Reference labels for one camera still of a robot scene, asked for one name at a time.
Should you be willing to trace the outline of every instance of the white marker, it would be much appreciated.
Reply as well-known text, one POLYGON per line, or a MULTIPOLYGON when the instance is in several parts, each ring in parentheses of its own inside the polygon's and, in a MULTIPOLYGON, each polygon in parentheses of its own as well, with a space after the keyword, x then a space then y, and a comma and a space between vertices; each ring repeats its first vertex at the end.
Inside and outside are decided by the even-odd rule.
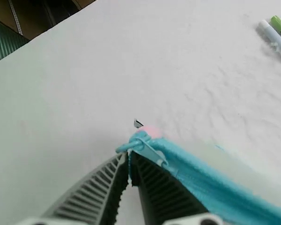
POLYGON ((259 23, 259 27, 263 30, 271 42, 277 43, 278 48, 281 51, 281 36, 274 30, 274 28, 272 28, 271 25, 265 20, 262 20, 259 23))

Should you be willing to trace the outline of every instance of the white table surface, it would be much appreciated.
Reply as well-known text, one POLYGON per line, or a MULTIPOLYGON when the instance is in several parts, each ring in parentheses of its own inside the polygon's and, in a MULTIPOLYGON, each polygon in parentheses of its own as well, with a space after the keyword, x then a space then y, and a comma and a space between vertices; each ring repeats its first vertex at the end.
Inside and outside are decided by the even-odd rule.
MULTIPOLYGON (((134 118, 221 145, 281 206, 281 56, 256 31, 275 14, 281 0, 97 0, 1 60, 0 225, 42 214, 134 118)), ((143 224, 134 192, 123 224, 143 224)))

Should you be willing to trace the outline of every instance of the green marker cap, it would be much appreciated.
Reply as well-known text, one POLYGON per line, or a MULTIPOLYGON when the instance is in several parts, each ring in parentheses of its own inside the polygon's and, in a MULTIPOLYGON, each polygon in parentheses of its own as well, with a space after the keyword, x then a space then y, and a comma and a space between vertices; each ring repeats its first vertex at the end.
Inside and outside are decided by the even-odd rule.
POLYGON ((281 31, 281 19, 274 15, 272 18, 271 18, 271 25, 278 31, 281 31))

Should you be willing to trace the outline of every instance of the blue zipper pouch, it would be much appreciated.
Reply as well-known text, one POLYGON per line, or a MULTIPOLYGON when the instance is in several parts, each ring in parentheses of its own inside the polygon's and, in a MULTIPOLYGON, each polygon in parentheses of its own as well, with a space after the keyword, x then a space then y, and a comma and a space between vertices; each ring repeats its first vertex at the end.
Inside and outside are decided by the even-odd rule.
POLYGON ((152 139, 146 131, 134 134, 116 152, 132 150, 169 171, 211 213, 237 225, 281 225, 281 208, 234 183, 165 138, 152 139))

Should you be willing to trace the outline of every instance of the white tablecloth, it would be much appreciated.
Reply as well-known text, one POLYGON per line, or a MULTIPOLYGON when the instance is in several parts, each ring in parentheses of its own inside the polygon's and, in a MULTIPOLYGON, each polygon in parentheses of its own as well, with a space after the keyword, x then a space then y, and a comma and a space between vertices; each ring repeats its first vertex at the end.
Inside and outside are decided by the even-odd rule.
POLYGON ((256 30, 273 15, 281 0, 97 0, 1 60, 0 225, 42 214, 134 118, 220 145, 281 206, 281 56, 256 30))

